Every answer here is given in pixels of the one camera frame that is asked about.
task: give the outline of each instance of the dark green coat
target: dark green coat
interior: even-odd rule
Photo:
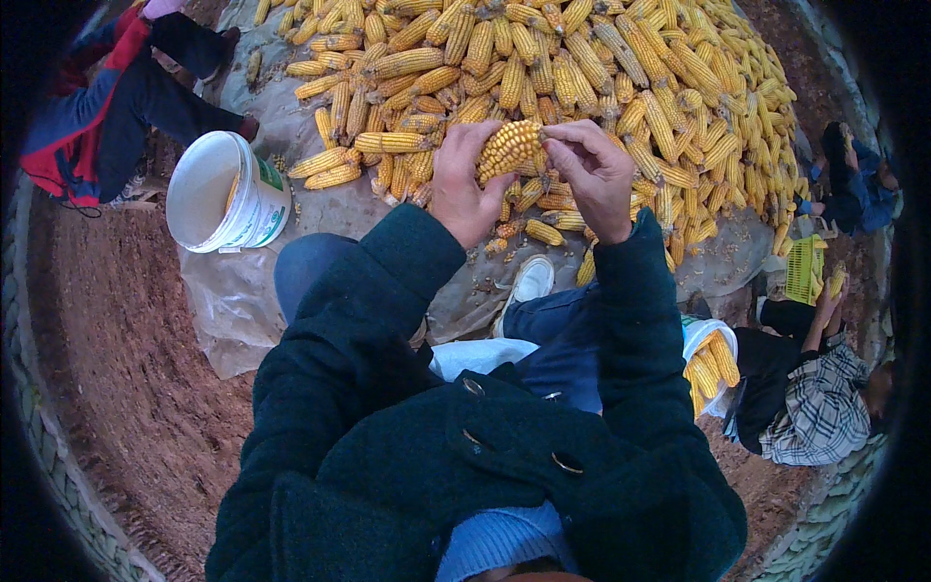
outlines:
[[[714,580],[734,563],[747,518],[693,422],[653,214],[595,250],[603,418],[531,396],[508,366],[400,401],[398,380],[420,376],[399,338],[465,258],[401,205],[306,294],[256,375],[208,580],[431,582],[457,523],[545,499],[592,580]]]

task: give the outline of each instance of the white plastic bucket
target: white plastic bucket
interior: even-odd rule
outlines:
[[[726,323],[719,319],[698,319],[685,325],[685,346],[682,349],[682,358],[685,359],[685,361],[692,359],[692,356],[695,354],[695,351],[698,349],[698,345],[701,344],[702,340],[714,332],[721,332],[721,334],[724,336],[724,340],[727,342],[727,346],[731,348],[731,353],[734,355],[734,361],[736,361],[737,336],[734,335],[734,330],[729,328]],[[702,409],[702,414],[711,414],[712,416],[723,418],[727,413],[727,410],[726,407],[722,407],[720,404],[727,392],[727,384],[723,380],[719,380],[718,395],[705,404],[705,408]]]
[[[226,200],[236,173],[236,192]],[[191,144],[171,174],[165,203],[169,231],[193,252],[263,247],[284,230],[290,186],[232,131],[212,131]]]

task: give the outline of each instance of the blue jeans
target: blue jeans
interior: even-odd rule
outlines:
[[[275,292],[281,313],[290,325],[304,295],[356,241],[328,233],[288,243],[275,264]],[[514,303],[504,320],[505,337],[540,346],[515,364],[523,384],[540,398],[560,393],[555,400],[597,413],[598,394],[598,283]]]

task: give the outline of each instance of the white sneaker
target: white sneaker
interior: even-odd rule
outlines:
[[[507,296],[505,308],[501,310],[501,315],[492,325],[492,337],[505,336],[505,313],[513,302],[523,303],[537,297],[546,297],[553,290],[554,276],[556,276],[556,267],[546,255],[535,254],[524,261],[514,277],[514,287],[511,289],[511,294]]]

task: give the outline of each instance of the plaid shirt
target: plaid shirt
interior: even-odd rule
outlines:
[[[854,382],[865,383],[869,375],[866,362],[843,342],[792,371],[787,412],[760,435],[762,457],[816,466],[859,450],[870,435],[870,414]]]

